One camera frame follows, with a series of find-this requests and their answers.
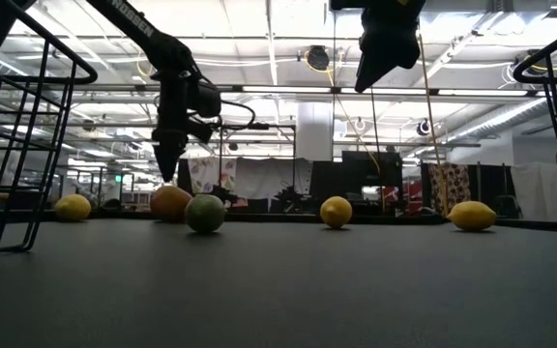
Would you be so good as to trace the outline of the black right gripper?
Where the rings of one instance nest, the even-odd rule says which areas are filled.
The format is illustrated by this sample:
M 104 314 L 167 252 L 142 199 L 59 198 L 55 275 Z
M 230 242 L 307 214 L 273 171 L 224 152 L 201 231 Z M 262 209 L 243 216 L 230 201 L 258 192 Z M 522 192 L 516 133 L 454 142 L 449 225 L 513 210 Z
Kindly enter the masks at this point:
M 396 67 L 411 69 L 420 57 L 416 39 L 425 0 L 331 0 L 333 11 L 362 10 L 362 51 L 355 91 L 363 93 Z

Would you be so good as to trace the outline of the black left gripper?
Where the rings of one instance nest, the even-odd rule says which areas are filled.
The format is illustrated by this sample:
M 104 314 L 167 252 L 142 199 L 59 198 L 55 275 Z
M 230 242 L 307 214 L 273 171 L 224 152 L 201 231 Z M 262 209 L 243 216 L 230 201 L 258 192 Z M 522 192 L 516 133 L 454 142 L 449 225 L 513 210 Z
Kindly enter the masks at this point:
M 191 114 L 202 118 L 214 116 L 214 85 L 199 79 L 197 74 L 174 69 L 159 71 L 152 78 L 160 83 L 158 123 L 152 139 L 161 145 L 154 145 L 154 155 L 162 179 L 169 182 L 177 173 L 189 136 L 208 143 L 213 134 L 209 124 L 194 121 Z M 175 148 L 168 152 L 166 146 Z

